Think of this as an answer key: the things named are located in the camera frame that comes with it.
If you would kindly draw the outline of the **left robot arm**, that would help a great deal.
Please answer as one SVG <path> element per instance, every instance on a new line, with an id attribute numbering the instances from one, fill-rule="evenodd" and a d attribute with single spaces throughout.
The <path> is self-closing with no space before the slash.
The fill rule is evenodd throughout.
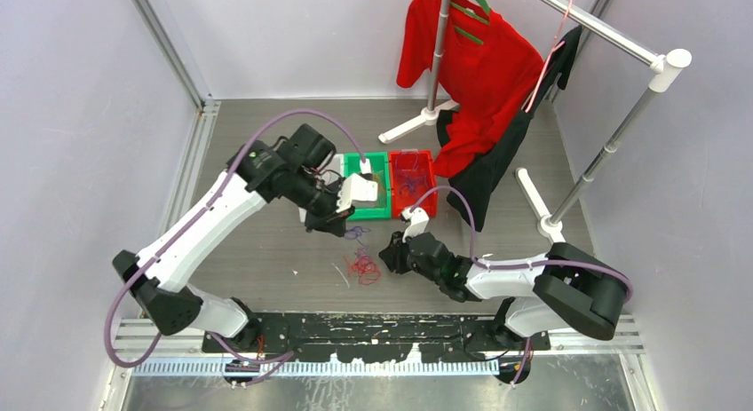
<path id="1" fill-rule="evenodd" d="M 326 182 L 321 167 L 334 144 L 308 124 L 270 146 L 243 145 L 210 190 L 162 237 L 138 252 L 120 251 L 112 265 L 126 291 L 162 336 L 199 328 L 225 338 L 239 352 L 258 342 L 252 311 L 191 285 L 203 260 L 244 220 L 277 199 L 305 212 L 308 232 L 345 235 L 359 202 L 374 202 L 377 186 L 369 161 L 358 171 Z"/>

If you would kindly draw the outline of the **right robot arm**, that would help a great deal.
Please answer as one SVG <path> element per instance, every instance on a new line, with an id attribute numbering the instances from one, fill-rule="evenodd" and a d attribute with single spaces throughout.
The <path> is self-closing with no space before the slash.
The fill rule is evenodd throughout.
<path id="1" fill-rule="evenodd" d="M 390 272 L 417 273 L 459 303 L 501 299 L 492 329 L 507 350 L 560 328 L 611 340 L 633 295 L 623 273 L 567 242 L 533 257 L 494 261 L 457 255 L 431 233 L 395 232 L 378 256 Z"/>

